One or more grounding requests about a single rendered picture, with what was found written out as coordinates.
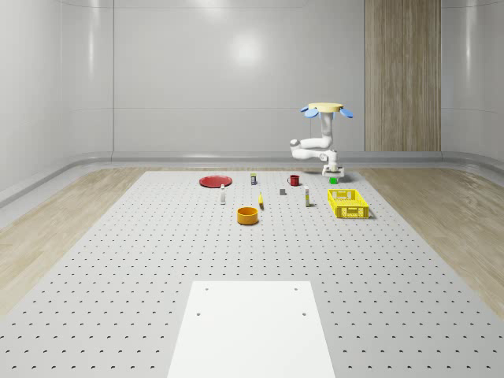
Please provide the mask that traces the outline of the yellow basket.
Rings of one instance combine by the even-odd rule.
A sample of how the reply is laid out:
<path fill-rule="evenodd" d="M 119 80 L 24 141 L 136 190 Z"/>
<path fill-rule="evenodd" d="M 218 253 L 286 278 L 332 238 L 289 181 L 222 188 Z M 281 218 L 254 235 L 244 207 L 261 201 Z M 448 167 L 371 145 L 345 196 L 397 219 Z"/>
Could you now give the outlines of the yellow basket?
<path fill-rule="evenodd" d="M 328 189 L 328 202 L 338 218 L 369 217 L 369 205 L 355 189 Z"/>

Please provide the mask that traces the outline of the drone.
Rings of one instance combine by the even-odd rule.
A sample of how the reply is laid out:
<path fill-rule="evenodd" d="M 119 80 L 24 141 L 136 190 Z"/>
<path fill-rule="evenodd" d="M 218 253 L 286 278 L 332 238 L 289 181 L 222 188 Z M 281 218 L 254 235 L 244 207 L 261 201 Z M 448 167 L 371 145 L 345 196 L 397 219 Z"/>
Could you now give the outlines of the drone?
<path fill-rule="evenodd" d="M 347 118 L 352 118 L 354 116 L 351 111 L 344 108 L 344 105 L 330 102 L 310 103 L 301 108 L 300 111 L 308 118 L 313 118 L 322 113 L 341 113 Z"/>

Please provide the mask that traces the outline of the yellow bowl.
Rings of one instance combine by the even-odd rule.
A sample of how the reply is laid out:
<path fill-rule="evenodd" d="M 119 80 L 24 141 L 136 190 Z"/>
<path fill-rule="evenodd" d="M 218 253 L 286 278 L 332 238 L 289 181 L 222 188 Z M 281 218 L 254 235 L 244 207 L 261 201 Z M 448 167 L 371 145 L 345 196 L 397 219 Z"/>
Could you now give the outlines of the yellow bowl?
<path fill-rule="evenodd" d="M 237 222 L 244 225 L 256 224 L 258 222 L 258 210 L 249 206 L 238 208 Z"/>

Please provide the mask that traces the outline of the red plate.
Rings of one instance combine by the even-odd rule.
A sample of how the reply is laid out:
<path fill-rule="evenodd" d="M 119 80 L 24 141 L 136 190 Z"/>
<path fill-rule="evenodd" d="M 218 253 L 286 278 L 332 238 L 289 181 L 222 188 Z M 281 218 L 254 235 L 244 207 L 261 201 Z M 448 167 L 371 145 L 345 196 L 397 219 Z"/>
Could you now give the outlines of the red plate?
<path fill-rule="evenodd" d="M 220 188 L 221 186 L 227 187 L 232 184 L 232 178 L 229 176 L 213 175 L 204 176 L 199 180 L 203 187 Z"/>

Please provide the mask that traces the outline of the white board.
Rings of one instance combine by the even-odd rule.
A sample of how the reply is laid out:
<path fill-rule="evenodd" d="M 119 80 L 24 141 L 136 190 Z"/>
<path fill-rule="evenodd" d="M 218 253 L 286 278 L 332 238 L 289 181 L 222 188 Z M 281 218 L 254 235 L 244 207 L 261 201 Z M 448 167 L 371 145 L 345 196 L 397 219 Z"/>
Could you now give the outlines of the white board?
<path fill-rule="evenodd" d="M 335 378 L 308 281 L 195 281 L 168 378 Z"/>

